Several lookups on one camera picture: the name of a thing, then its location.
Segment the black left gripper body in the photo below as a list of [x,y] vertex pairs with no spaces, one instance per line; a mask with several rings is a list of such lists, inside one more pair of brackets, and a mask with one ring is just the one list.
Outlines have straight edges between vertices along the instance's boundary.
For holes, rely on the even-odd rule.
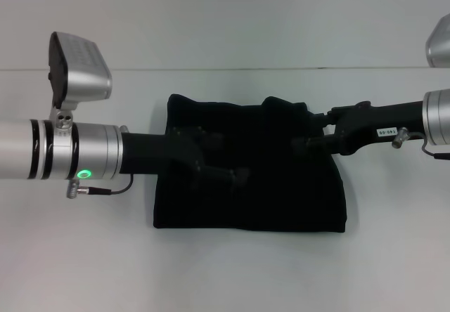
[[122,134],[121,174],[160,175],[170,167],[197,172],[205,167],[201,149],[178,134]]

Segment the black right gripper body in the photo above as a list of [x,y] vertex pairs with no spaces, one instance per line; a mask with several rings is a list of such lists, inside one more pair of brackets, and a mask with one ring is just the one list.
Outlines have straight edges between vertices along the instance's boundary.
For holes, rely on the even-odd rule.
[[401,128],[425,133],[421,101],[381,107],[364,101],[332,108],[329,115],[335,126],[329,146],[332,154],[352,155],[366,145],[393,141]]

